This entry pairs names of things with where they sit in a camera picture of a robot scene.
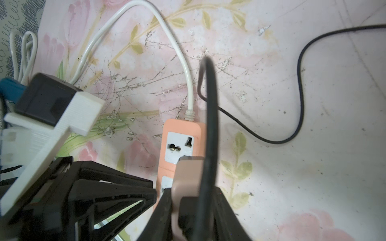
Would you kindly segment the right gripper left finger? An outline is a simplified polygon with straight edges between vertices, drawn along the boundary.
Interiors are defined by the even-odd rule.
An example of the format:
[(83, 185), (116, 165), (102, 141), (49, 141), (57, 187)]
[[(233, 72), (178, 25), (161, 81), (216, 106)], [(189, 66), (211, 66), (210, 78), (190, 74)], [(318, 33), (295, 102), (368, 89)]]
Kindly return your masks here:
[(171, 214), (171, 189), (167, 188), (137, 241), (171, 241), (173, 237)]

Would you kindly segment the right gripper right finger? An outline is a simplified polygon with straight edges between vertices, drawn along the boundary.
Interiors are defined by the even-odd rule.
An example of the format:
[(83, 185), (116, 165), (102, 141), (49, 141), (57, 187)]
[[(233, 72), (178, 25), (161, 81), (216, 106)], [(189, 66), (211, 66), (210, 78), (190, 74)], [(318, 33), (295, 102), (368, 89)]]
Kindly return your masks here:
[(214, 189), (213, 214), (214, 241), (251, 241), (219, 187)]

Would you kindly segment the pink USB charger adapter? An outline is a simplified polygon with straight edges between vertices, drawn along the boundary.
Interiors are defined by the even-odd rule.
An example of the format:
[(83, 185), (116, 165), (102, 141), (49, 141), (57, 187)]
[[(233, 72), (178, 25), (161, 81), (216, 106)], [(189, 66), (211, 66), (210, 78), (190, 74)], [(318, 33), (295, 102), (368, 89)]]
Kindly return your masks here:
[(183, 156), (176, 164), (175, 175), (171, 188), (172, 213), (171, 229), (174, 241), (185, 241), (182, 229), (178, 225), (179, 207), (184, 196), (199, 195), (204, 157)]

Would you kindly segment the pink power strip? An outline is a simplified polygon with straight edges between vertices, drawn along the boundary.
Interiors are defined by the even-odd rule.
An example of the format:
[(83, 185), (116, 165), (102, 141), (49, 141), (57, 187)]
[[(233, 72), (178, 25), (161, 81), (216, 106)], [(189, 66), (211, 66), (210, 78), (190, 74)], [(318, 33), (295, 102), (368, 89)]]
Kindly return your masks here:
[(204, 157), (206, 134), (207, 125), (202, 122), (180, 119), (165, 122), (156, 181), (158, 201), (165, 189), (172, 188), (176, 164), (181, 157)]

